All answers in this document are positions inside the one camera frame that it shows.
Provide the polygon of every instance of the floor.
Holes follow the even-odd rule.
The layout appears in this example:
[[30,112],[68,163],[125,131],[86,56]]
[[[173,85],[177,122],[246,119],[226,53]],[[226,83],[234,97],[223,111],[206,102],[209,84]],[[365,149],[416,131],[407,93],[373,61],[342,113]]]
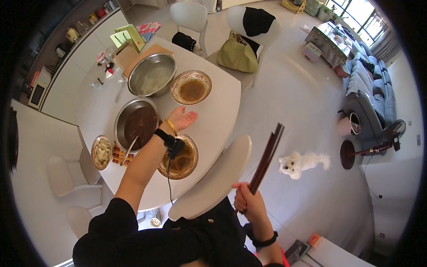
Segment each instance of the floor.
[[[342,80],[322,58],[313,63],[301,54],[307,36],[303,27],[311,29],[321,21],[306,13],[295,15],[280,6],[278,0],[246,6],[273,14],[282,25],[282,34],[265,55],[257,85],[242,94],[228,142],[240,135],[252,139],[252,154],[240,180],[251,181],[270,132],[277,122],[282,123],[285,134],[259,188],[273,228],[279,233],[280,246],[286,250],[295,239],[307,241],[317,233],[358,256],[372,244],[372,204],[359,168],[344,170],[339,159],[344,138],[337,134],[335,124],[344,97]],[[126,14],[135,25],[160,22],[158,37],[170,41],[176,33],[168,7],[158,10],[136,5]],[[228,39],[230,28],[226,17],[227,10],[208,15],[205,40],[208,55]],[[197,33],[181,31],[198,41]],[[303,172],[299,180],[292,180],[278,172],[277,157],[289,156],[293,151],[327,153],[331,168],[323,171],[317,166]],[[229,195],[232,203],[234,194],[232,191]],[[162,218],[167,217],[169,207],[161,208]],[[244,216],[239,219],[245,223]],[[250,242],[246,244],[254,251]]]

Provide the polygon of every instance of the chopsticks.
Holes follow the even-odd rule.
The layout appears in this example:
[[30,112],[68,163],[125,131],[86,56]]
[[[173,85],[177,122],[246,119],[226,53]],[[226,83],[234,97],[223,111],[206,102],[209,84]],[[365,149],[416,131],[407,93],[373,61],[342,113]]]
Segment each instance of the chopsticks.
[[271,133],[270,139],[267,142],[266,149],[264,150],[264,154],[261,157],[260,164],[258,165],[257,170],[255,171],[254,177],[252,178],[251,183],[249,184],[249,190],[250,192],[255,195],[255,193],[258,190],[258,187],[260,186],[264,175],[267,172],[267,169],[270,165],[270,162],[273,158],[274,153],[276,152],[277,146],[279,144],[280,138],[282,137],[283,131],[285,127],[281,123],[277,123],[276,131],[274,133]]

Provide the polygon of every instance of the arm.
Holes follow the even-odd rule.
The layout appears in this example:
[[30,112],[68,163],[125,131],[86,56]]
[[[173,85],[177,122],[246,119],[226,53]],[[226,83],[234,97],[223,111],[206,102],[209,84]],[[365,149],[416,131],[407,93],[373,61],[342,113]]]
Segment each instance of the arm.
[[[267,210],[260,192],[257,191],[252,195],[248,183],[236,183],[233,188],[237,188],[234,207],[239,211],[246,210],[244,215],[252,224],[254,238],[261,242],[273,238],[273,226],[267,217]],[[257,251],[257,257],[263,265],[282,263],[282,252],[277,241]]]
[[[168,117],[168,120],[174,125],[177,132],[187,128],[197,118],[197,113],[193,111],[187,114],[184,114],[184,112],[185,107],[177,107]],[[173,129],[168,123],[162,123],[159,128],[165,133],[175,136]],[[114,197],[121,198],[129,203],[135,214],[138,212],[139,202],[141,201],[145,187],[150,182],[166,150],[167,148],[164,145],[163,139],[157,135],[153,135],[150,141],[131,161],[123,175],[119,189]]]

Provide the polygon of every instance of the round table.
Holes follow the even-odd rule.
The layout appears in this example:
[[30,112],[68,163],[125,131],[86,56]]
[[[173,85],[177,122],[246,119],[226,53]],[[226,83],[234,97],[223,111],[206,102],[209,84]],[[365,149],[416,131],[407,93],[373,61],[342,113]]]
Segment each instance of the round table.
[[[187,106],[187,111],[198,112],[198,119],[182,132],[189,135],[196,143],[199,161],[195,170],[182,180],[170,180],[172,199],[175,200],[192,188],[212,167],[223,151],[230,137],[237,118],[240,104],[240,82],[207,60],[175,44],[154,36],[148,47],[157,44],[173,53],[178,66],[176,75],[187,70],[201,70],[212,80],[212,91],[201,103]],[[95,138],[106,135],[114,143],[114,121],[120,109],[131,99],[136,98],[127,88],[121,88],[121,71],[115,71],[106,79],[102,67],[94,66],[86,75],[79,88],[79,101],[76,106],[77,121],[88,150]],[[100,78],[104,83],[99,88],[91,87]],[[156,104],[160,119],[164,120],[177,106],[169,93],[151,98]],[[105,170],[100,171],[104,181],[113,193],[119,188],[126,167],[110,162]],[[161,207],[170,202],[167,178],[154,173],[141,198],[138,211],[147,211]]]

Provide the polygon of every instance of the white dog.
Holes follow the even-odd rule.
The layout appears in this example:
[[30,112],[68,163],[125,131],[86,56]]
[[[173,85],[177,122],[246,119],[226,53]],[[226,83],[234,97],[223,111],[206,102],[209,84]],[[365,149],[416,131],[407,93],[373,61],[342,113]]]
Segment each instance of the white dog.
[[279,158],[279,172],[289,174],[292,179],[298,180],[304,170],[316,167],[319,162],[323,163],[324,170],[329,169],[330,160],[326,154],[308,153],[301,156],[298,152],[294,152],[290,157]]

